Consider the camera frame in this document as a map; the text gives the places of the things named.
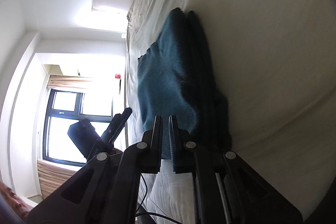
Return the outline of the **beige bed sheet mattress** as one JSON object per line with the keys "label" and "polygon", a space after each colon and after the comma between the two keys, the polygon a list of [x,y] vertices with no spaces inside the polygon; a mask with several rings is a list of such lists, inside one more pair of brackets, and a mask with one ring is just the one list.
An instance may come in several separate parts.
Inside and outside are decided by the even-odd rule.
{"label": "beige bed sheet mattress", "polygon": [[308,219],[335,179],[335,0],[134,0],[131,143],[143,133],[138,58],[176,7],[193,10],[205,30],[234,151]]}

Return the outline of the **dark teal knit sweater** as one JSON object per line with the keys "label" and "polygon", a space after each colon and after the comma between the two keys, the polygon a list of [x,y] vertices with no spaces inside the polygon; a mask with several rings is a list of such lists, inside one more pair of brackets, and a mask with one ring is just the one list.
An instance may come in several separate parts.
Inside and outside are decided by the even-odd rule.
{"label": "dark teal knit sweater", "polygon": [[195,14],[169,12],[156,41],[138,58],[138,101],[143,130],[163,119],[161,158],[171,157],[169,116],[203,148],[232,148],[228,102],[219,91],[205,32]]}

